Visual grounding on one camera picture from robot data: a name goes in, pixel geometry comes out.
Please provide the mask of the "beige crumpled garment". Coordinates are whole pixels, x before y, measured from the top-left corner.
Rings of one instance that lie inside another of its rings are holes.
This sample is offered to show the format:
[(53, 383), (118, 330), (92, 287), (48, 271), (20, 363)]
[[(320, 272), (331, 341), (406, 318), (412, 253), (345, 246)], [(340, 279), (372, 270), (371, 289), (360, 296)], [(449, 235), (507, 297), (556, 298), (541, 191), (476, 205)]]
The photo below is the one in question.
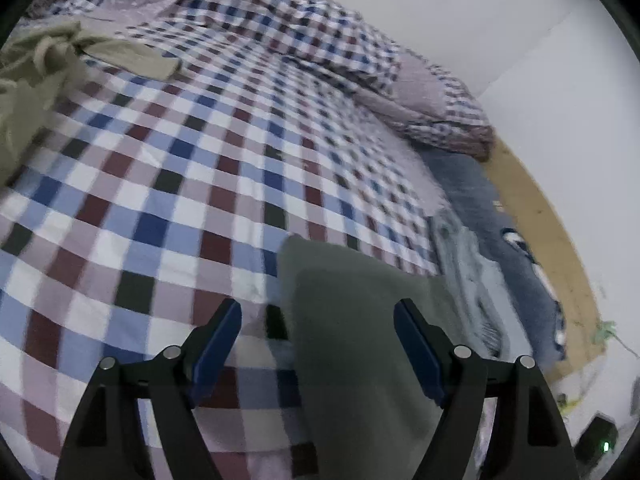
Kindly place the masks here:
[(166, 81), (181, 61), (139, 41), (99, 35), (78, 22), (24, 30), (1, 48), (1, 184), (17, 174), (49, 110), (85, 78), (84, 58)]

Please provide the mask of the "light blue fleece garment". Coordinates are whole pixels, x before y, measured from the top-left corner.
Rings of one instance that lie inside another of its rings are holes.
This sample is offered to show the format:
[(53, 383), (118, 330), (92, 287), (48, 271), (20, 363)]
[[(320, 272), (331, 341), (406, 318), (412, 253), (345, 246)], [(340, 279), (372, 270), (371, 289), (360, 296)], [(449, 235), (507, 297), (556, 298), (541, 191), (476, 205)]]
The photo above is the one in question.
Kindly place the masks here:
[(454, 298), (466, 341), (485, 359), (531, 354), (500, 266), (480, 253), (476, 235), (444, 208), (428, 219), (440, 274)]

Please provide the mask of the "grey-green garment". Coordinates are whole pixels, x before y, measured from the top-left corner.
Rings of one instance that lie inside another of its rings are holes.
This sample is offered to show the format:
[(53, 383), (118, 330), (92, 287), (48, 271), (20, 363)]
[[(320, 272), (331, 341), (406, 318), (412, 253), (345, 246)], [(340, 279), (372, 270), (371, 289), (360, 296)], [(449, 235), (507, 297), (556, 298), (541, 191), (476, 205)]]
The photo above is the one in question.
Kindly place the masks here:
[(411, 478), (440, 411), (401, 347), (394, 307), (411, 299), (427, 322), (465, 344), (469, 337), (444, 280), (300, 236), (283, 243), (277, 263), (321, 478)]

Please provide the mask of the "blue denim jeans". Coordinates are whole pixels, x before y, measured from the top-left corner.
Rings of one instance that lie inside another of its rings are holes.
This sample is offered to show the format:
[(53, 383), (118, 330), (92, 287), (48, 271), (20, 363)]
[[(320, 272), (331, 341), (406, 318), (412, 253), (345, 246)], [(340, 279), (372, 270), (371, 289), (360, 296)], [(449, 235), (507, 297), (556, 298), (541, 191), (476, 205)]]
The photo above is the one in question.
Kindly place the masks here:
[(469, 155), (424, 148), (420, 156), (452, 210), (477, 237), (480, 254), (497, 263), (533, 356), (543, 370), (566, 359), (566, 321), (544, 270), (501, 209), (498, 191)]

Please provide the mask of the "wooden bed frame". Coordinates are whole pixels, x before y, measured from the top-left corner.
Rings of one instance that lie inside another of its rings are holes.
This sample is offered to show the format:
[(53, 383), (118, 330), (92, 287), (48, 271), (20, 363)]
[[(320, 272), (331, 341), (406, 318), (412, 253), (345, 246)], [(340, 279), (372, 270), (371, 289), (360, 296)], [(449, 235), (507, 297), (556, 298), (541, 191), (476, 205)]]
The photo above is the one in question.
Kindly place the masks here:
[(503, 140), (498, 139), (483, 168), (495, 185), (502, 209), (511, 216), (546, 272), (566, 319), (566, 359), (548, 375), (554, 382), (603, 356), (596, 344), (600, 313), (578, 253), (547, 197)]

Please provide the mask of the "checkered purple duvet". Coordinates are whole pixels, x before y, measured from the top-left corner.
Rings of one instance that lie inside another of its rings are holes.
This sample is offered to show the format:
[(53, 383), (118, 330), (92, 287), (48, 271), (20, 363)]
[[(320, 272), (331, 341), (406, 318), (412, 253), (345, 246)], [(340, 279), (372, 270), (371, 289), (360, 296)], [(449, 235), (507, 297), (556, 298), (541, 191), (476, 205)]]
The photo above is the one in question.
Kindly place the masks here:
[(32, 0), (29, 20), (82, 15), (109, 28), (183, 18), (254, 40), (347, 89), (412, 140), (489, 158), (495, 143), (463, 81), (333, 0)]

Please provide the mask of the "checkered bed sheet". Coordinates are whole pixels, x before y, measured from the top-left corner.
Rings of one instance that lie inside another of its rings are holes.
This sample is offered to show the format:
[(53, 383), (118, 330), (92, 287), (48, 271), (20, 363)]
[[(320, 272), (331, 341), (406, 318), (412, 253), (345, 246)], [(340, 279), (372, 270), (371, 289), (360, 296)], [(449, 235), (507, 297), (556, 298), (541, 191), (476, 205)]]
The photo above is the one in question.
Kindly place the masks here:
[(186, 21), (132, 34), (179, 73), (90, 62), (1, 193), (2, 437), (32, 478), (52, 478), (99, 359), (156, 356), (232, 297), (243, 327), (195, 413), (206, 445), (227, 479), (316, 478), (279, 247), (296, 234), (431, 273), (442, 191), (309, 66)]

